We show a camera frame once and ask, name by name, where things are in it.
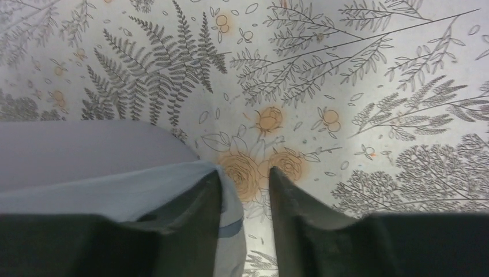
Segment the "light blue plastic trash bag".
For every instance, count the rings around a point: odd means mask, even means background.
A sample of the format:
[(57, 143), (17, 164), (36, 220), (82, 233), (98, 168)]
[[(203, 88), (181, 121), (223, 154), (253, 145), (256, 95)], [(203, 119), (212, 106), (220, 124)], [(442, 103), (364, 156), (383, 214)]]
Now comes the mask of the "light blue plastic trash bag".
[(186, 162), (129, 173), (1, 193), (3, 214), (99, 214), (134, 222), (190, 190), (217, 171), (223, 203), (215, 276), (242, 276), (246, 259), (243, 207), (234, 181), (223, 168), (206, 161)]

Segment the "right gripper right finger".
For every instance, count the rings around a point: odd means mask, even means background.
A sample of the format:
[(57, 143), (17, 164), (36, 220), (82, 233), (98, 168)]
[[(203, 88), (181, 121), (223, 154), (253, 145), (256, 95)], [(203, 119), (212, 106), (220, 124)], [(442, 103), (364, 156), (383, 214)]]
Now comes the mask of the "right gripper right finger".
[(269, 172), (280, 276), (487, 276), (488, 215), (373, 213), (356, 219)]

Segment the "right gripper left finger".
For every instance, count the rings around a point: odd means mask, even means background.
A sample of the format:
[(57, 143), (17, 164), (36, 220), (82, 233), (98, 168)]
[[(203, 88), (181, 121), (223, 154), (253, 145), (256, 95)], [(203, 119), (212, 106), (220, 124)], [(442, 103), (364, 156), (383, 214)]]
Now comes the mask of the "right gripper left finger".
[(3, 214), (2, 276), (212, 276), (217, 172), (135, 222), (100, 215)]

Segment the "grey plastic trash bin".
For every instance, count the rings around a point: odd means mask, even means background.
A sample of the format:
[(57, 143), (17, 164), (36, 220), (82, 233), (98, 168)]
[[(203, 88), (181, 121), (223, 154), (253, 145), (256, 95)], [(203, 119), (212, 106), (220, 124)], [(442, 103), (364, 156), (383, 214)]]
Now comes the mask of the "grey plastic trash bin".
[(1, 123), (1, 192), (195, 160), (183, 142), (147, 122)]

